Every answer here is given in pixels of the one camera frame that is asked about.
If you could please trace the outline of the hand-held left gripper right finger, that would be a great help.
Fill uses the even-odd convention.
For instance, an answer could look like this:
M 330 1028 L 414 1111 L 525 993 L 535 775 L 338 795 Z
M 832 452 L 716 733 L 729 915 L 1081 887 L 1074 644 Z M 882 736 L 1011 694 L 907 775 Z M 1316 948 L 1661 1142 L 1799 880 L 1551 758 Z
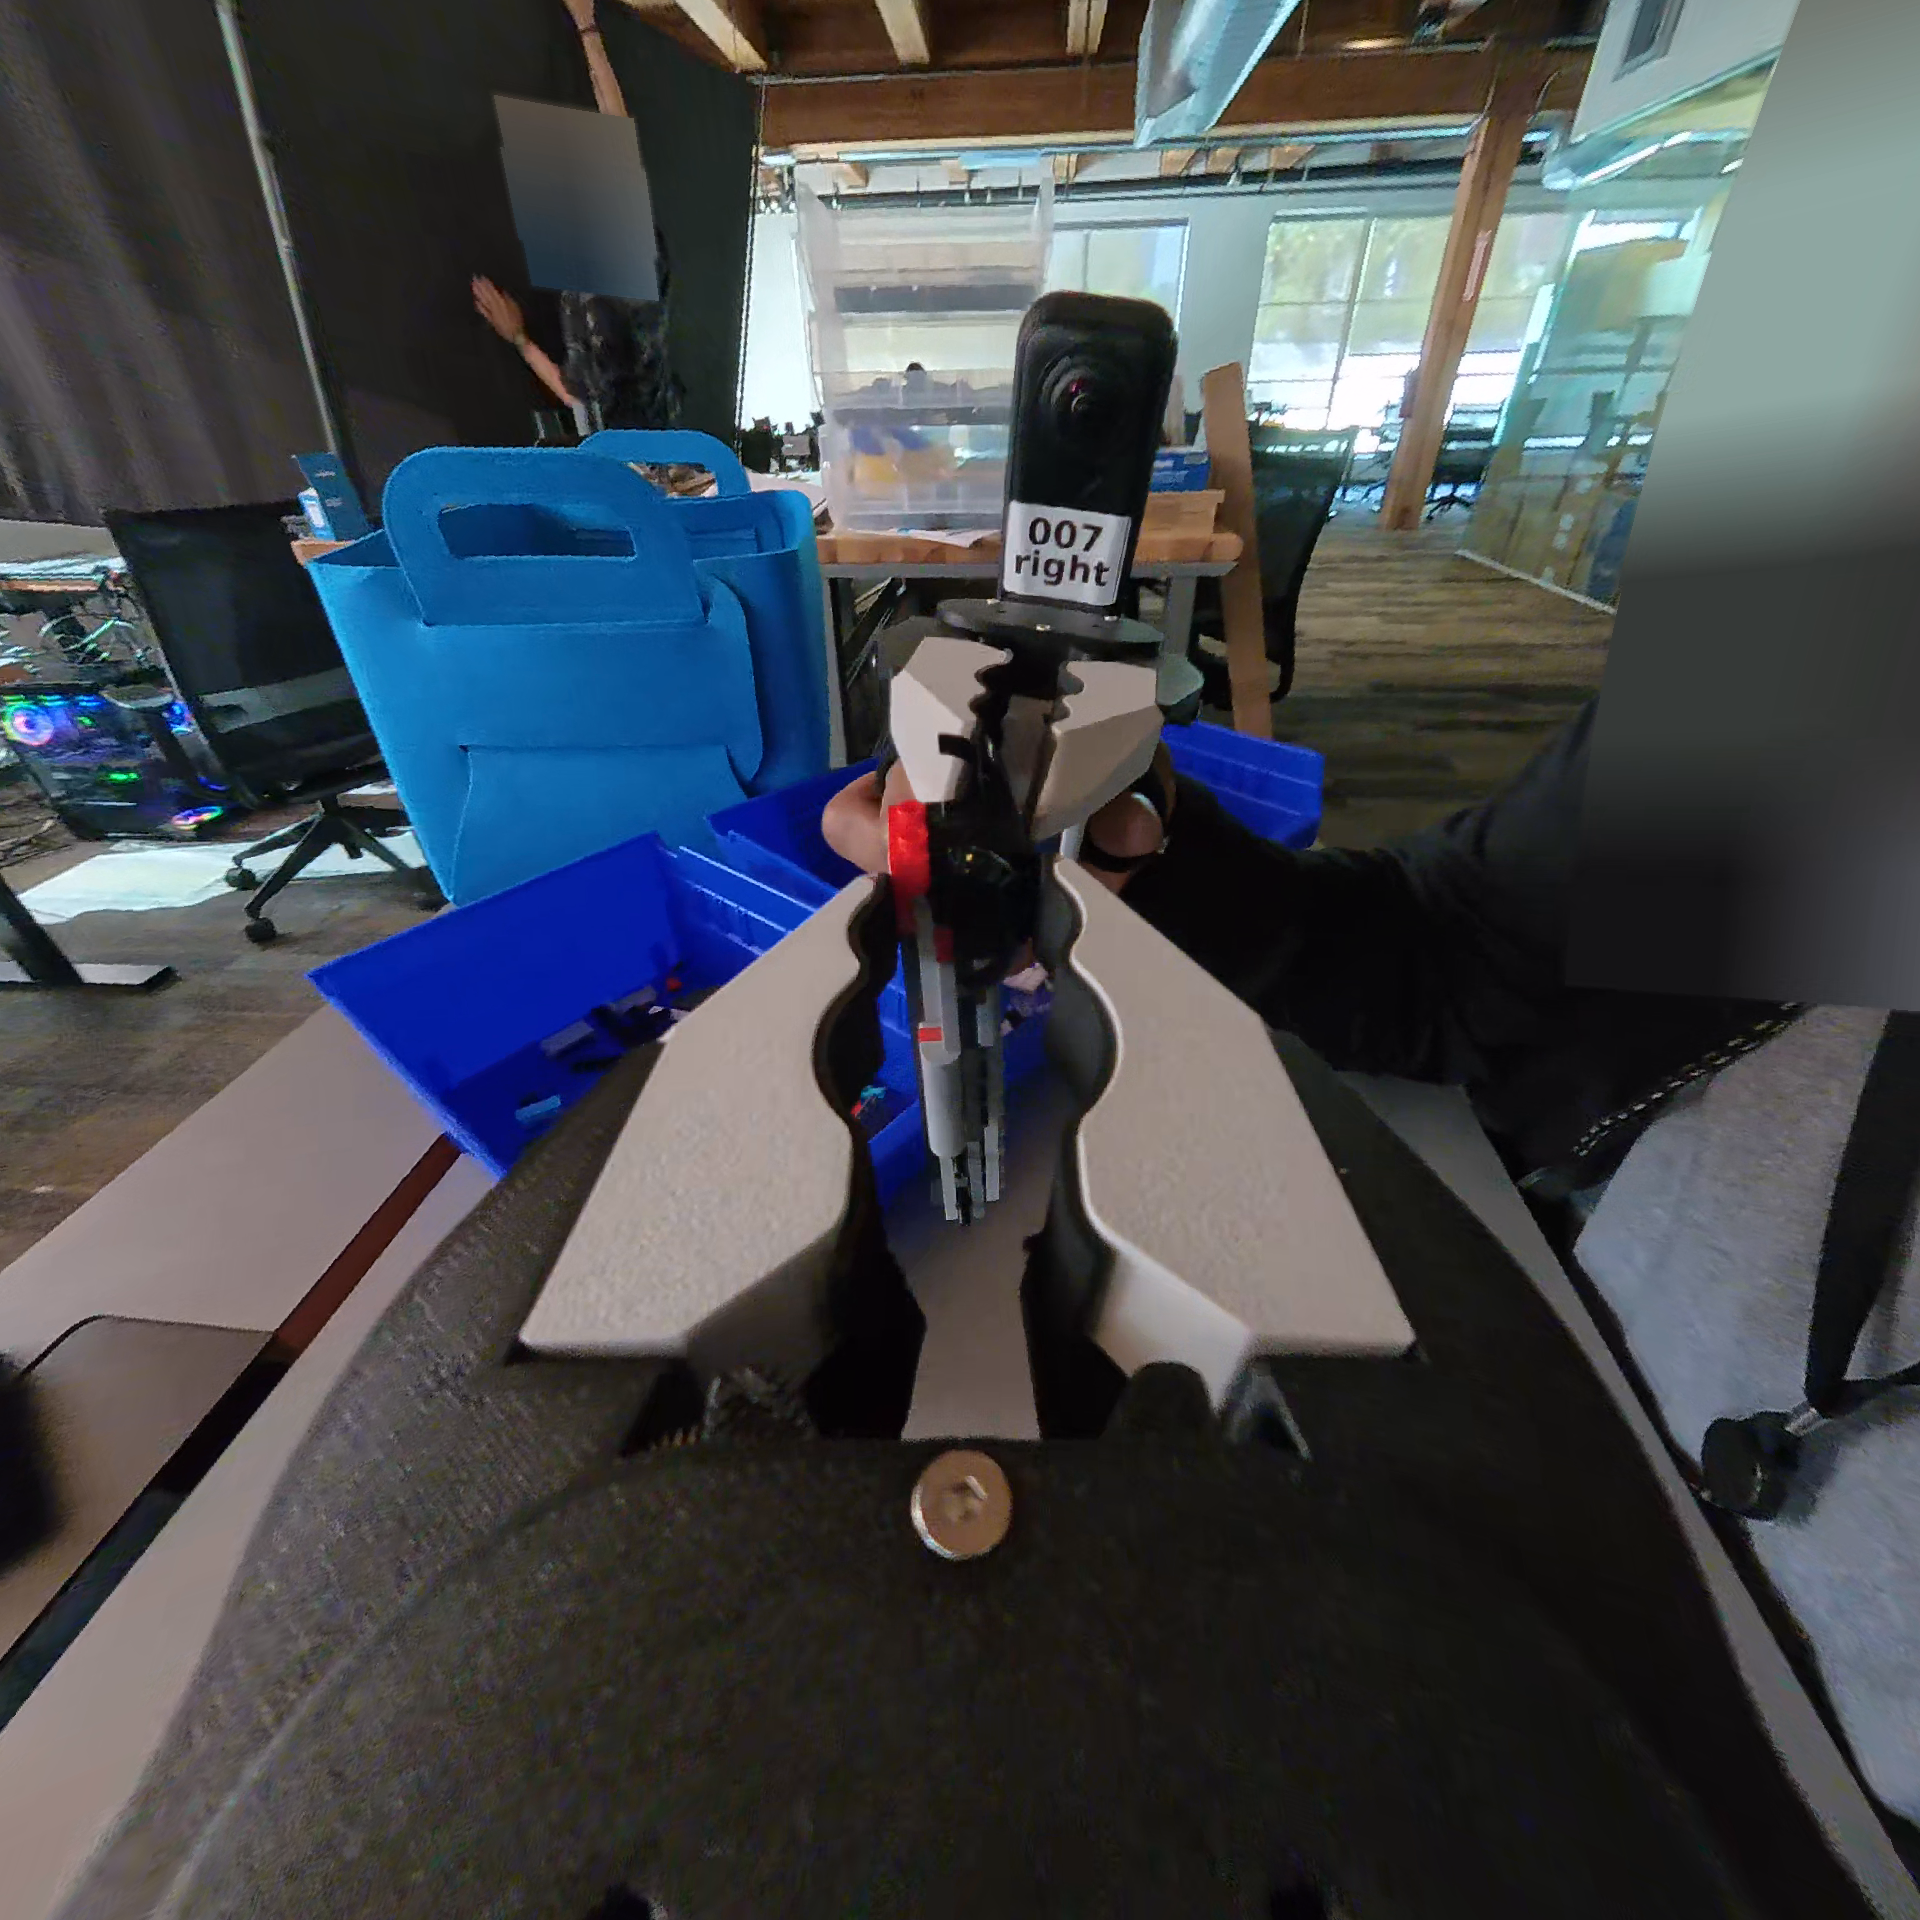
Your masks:
M 1416 1349 L 1266 1022 L 1081 860 L 1040 956 L 1060 1133 L 1024 1275 L 1042 1422 L 1105 1422 L 1154 1367 L 1226 1411 L 1273 1356 Z

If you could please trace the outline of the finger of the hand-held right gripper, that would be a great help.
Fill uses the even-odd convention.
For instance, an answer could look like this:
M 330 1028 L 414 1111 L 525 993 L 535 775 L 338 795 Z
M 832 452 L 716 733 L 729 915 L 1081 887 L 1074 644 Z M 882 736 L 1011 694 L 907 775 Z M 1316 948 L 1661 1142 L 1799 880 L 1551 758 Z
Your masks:
M 886 810 L 978 800 L 978 715 L 995 669 L 1004 669 L 1004 649 L 978 639 L 923 633 L 907 640 L 886 698 L 894 745 Z
M 1029 845 L 1046 854 L 1154 767 L 1165 715 L 1154 666 L 1060 666 L 1029 707 Z

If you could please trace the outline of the pile of red black bricks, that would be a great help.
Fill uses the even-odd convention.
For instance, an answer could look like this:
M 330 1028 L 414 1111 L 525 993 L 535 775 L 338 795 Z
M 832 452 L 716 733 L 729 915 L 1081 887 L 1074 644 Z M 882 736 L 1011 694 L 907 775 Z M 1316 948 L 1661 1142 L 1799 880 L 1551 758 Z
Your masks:
M 531 1049 L 523 1085 L 510 1098 L 516 1127 L 523 1133 L 541 1133 L 630 1056 L 674 1039 L 674 1031 L 708 994 L 708 988 L 687 985 L 680 970 L 670 970 L 666 981 L 598 1003 L 586 1014 L 575 1014 L 558 1031 L 541 1035 Z

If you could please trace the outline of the blue plastic bin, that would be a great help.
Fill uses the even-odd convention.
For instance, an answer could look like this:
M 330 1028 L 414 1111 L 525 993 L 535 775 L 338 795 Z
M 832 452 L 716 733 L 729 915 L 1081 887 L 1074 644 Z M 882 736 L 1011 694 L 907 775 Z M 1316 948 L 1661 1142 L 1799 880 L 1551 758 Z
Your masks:
M 510 1098 L 541 1035 L 670 970 L 716 994 L 810 911 L 702 854 L 640 835 L 486 900 L 445 910 L 414 932 L 318 968 L 313 985 L 439 1128 L 508 1175 L 535 1142 L 516 1127 Z M 855 1098 L 855 1123 L 874 1148 L 886 1213 L 906 1188 L 941 1201 L 941 1179 L 923 1146 L 914 1020 L 890 985 L 878 993 L 878 1039 L 882 1064 Z M 613 1138 L 666 1041 L 600 1077 L 613 1089 Z
M 864 778 L 874 758 L 823 772 L 815 778 L 743 800 L 708 820 L 721 860 L 769 887 L 773 893 L 823 904 L 831 893 L 855 880 L 855 860 L 838 856 L 823 838 L 826 804 Z M 1004 1070 L 1005 1085 L 1042 1070 L 1050 1014 L 1050 981 L 1042 968 L 1026 968 L 1004 981 Z
M 1320 751 L 1219 725 L 1165 725 L 1159 740 L 1172 772 L 1206 787 L 1236 821 L 1289 850 L 1316 842 Z

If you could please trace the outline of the grey black toy brick model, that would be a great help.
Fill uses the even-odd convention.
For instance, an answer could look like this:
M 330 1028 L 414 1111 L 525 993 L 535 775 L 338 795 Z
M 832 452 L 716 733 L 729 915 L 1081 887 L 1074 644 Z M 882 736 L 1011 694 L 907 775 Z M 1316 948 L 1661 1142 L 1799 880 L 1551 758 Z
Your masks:
M 1042 854 L 987 804 L 906 800 L 886 835 L 923 1146 L 948 1225 L 971 1225 L 1004 1195 L 1004 981 L 1040 919 Z

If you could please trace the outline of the grey desk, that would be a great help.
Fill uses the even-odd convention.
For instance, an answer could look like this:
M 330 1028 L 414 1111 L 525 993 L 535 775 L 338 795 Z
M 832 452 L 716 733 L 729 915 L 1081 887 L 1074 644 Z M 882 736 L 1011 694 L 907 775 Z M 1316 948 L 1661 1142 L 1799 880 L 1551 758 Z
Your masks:
M 292 1098 L 301 1070 L 313 1077 L 313 1123 L 346 1115 L 352 1098 L 367 1102 L 356 1174 L 323 1179 L 323 1188 L 287 1201 L 278 1214 L 249 1192 L 249 1214 L 296 1228 L 301 1243 L 318 1243 L 323 1228 L 342 1225 L 346 1201 L 368 1195 L 375 1174 L 396 1174 L 402 1146 L 423 1142 L 423 1123 L 396 1119 L 396 1094 L 375 1085 L 375 1056 L 351 1039 L 342 1014 L 313 1014 L 3 1271 L 3 1332 L 26 1339 L 43 1352 L 90 1315 L 192 1327 L 213 1327 L 220 1315 L 259 1318 L 268 1293 L 240 1304 L 234 1275 L 213 1287 L 213 1205 L 186 1158 L 209 1148 L 243 1186 L 262 1179 L 272 1148 L 296 1138 Z M 1365 1075 L 1349 1075 L 1344 1085 L 1527 1271 L 1539 1297 L 1581 1347 L 1588 1374 L 1620 1406 L 1668 1499 L 1682 1504 L 1682 1481 L 1661 1429 L 1644 1418 L 1627 1374 L 1497 1167 L 1464 1094 Z M 274 1349 L 287 1360 L 278 1385 L 213 1457 L 200 1486 L 179 1499 L 158 1544 L 129 1562 L 102 1610 L 77 1626 L 73 1646 L 55 1656 L 3 1722 L 3 1916 L 59 1916 L 83 1886 L 213 1639 L 274 1481 L 375 1322 L 486 1188 L 486 1174 L 457 1161 L 439 1175 L 405 1175 L 367 1214 L 352 1243 L 274 1330 Z M 1016 1228 L 1040 1228 L 1042 1179 L 1024 1174 L 1011 1228 L 987 1228 L 975 1243 L 948 1235 L 919 1213 L 919 1205 L 890 1205 L 906 1280 L 929 1318 L 906 1431 L 957 1431 L 962 1411 L 978 1411 L 987 1431 L 1034 1436 L 1016 1304 L 1019 1275 L 995 1271 L 991 1258 L 1019 1258 Z M 1707 1521 L 1691 1520 L 1686 1530 L 1741 1683 L 1753 1693 L 1792 1781 L 1811 1795 L 1874 1907 L 1917 1916 L 1917 1882 L 1896 1862 L 1892 1820 L 1870 1807 L 1842 1739 L 1824 1732 L 1815 1696 L 1788 1676 L 1787 1651 L 1771 1639 Z

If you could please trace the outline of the stack of clear storage boxes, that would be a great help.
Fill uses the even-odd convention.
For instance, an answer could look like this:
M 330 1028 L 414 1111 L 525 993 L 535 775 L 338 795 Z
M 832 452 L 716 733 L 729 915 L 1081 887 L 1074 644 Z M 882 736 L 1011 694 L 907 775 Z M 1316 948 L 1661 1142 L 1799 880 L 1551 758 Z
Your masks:
M 1004 525 L 1019 324 L 1054 188 L 995 206 L 823 199 L 798 184 L 817 449 L 838 535 Z

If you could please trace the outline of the brown cardboard sheet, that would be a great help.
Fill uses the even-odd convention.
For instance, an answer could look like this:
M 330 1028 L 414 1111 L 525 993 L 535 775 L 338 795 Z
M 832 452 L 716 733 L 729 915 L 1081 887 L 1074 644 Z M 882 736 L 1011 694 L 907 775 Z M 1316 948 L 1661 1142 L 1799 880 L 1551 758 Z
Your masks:
M 1202 372 L 1202 449 L 1211 480 L 1223 490 L 1219 527 L 1238 540 L 1236 565 L 1219 577 L 1219 628 L 1226 649 L 1230 725 L 1244 736 L 1272 740 L 1273 702 L 1266 679 L 1259 513 L 1245 429 L 1244 365 L 1226 362 Z

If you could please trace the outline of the blue felt bag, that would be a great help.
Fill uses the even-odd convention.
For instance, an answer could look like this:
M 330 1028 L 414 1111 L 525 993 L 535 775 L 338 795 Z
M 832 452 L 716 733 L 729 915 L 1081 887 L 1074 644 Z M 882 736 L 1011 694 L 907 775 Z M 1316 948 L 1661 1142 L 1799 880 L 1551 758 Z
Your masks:
M 708 433 L 422 449 L 305 574 L 451 904 L 831 772 L 815 504 Z

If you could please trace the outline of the black table leg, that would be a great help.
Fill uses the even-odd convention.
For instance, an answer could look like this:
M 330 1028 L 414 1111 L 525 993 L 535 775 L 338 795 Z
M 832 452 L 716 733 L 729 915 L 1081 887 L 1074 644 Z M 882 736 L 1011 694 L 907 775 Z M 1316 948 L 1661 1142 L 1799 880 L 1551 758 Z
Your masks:
M 32 910 L 0 880 L 3 897 L 3 993 L 162 993 L 178 985 L 165 965 L 77 965 L 32 915 Z

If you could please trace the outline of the black office chair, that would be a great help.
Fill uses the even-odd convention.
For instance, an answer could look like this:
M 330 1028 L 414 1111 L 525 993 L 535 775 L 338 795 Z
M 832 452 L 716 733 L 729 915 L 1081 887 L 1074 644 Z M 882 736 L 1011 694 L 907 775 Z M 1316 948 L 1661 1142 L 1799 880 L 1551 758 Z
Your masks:
M 249 897 L 253 943 L 274 940 L 268 900 L 327 850 L 375 856 L 405 876 L 423 910 L 445 904 L 430 868 L 394 850 L 405 814 L 351 804 L 384 778 L 384 758 L 287 540 L 292 513 L 292 500 L 272 500 L 102 515 L 228 805 L 305 805 L 299 825 L 234 850 L 225 872 L 228 890 Z

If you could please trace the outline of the computer with coloured lights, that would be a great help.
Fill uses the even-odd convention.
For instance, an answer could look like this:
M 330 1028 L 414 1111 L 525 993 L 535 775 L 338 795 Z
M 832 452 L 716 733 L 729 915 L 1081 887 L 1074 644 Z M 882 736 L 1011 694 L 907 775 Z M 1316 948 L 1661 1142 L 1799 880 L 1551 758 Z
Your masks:
M 228 821 L 228 782 L 167 689 L 3 685 L 3 745 L 87 842 L 200 838 Z

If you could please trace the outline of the silver metal pole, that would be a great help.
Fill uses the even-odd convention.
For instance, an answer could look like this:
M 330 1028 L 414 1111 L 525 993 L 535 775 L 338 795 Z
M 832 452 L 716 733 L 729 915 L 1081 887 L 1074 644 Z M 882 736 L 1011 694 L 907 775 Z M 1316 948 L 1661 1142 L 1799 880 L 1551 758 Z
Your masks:
M 296 232 L 292 232 L 292 218 L 287 218 L 268 121 L 262 121 L 259 98 L 255 98 L 243 12 L 240 12 L 240 5 L 213 5 L 213 12 L 220 25 L 228 77 L 234 92 L 234 109 L 243 118 L 243 139 L 253 148 L 253 172 L 255 172 L 259 206 L 268 211 L 268 232 L 274 244 L 278 281 L 283 281 L 287 312 L 296 324 L 296 340 L 299 340 L 299 353 L 301 353 L 301 369 L 305 369 L 305 391 L 313 396 L 323 445 L 327 445 L 327 452 L 342 455 L 346 442 L 342 442 L 342 422 L 338 422 L 338 396 L 335 396 L 335 383 L 330 383 L 330 369 L 323 359 L 313 312 L 305 302 L 305 281 L 301 281 L 301 265 L 299 265 L 299 249 L 296 249 Z

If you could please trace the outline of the silver air duct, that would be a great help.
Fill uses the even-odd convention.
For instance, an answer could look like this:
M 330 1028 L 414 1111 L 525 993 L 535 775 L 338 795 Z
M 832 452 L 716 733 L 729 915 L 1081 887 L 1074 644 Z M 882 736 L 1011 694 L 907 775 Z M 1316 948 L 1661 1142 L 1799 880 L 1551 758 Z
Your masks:
M 1297 5 L 1150 5 L 1135 41 L 1133 147 L 1206 134 Z

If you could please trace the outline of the wooden post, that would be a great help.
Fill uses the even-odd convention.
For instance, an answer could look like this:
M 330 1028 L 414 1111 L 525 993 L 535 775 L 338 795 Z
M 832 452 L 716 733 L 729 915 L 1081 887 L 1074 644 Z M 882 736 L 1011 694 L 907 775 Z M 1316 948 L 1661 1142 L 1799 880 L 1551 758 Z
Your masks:
M 1437 452 L 1451 413 L 1451 386 L 1478 312 L 1492 249 L 1521 160 L 1521 139 L 1539 109 L 1551 69 L 1527 58 L 1497 75 L 1460 165 L 1451 228 L 1437 273 L 1411 401 L 1405 407 L 1387 483 L 1380 490 L 1380 527 L 1411 531 L 1422 521 Z

